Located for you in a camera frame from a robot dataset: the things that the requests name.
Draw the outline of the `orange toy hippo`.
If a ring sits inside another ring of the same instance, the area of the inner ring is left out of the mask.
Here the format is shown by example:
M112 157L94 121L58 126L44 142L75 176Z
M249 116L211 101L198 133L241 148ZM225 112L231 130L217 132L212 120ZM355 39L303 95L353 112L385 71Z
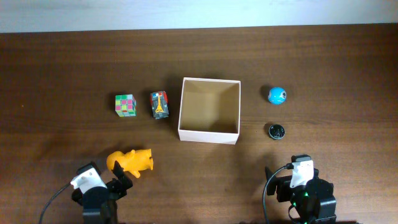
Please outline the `orange toy hippo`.
M151 149L131 150L123 153L116 151L107 157L106 165L109 170L113 170L115 162L123 168L124 172L130 172L135 178L139 178L140 171L154 168Z

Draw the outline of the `pastel puzzle cube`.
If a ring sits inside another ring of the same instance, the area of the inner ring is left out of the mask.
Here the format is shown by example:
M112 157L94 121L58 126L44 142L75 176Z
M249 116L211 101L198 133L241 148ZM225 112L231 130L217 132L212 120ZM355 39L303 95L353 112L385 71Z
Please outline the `pastel puzzle cube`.
M136 106L136 99L132 94L115 96L115 112L119 117L136 116Z

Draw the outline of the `grey red toy truck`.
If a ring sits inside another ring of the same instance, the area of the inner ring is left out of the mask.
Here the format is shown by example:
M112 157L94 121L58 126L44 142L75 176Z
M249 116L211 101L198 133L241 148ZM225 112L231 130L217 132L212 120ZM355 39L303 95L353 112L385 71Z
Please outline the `grey red toy truck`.
M169 116L168 98L165 91L157 91L150 94L152 114L155 119Z

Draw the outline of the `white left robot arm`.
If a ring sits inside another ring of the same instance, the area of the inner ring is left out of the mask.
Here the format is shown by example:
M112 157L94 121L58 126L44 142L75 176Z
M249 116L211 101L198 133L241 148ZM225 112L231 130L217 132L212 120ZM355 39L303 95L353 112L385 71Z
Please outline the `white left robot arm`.
M94 162L83 168L80 190L84 223L118 223L116 201L127 195L133 183L118 161L114 162L112 173L116 179L105 184Z

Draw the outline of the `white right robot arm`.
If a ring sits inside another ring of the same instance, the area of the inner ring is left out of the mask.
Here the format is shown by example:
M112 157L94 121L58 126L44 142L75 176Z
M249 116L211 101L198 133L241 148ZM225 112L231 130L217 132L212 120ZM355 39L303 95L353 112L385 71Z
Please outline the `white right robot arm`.
M276 195L279 203L289 202L288 210L295 209L298 213L298 218L290 217L292 223L335 223L336 198L333 195L334 185L319 178L318 169L313 171L313 179L305 185L291 188L291 175L277 177L275 172L266 167L267 182L262 197Z

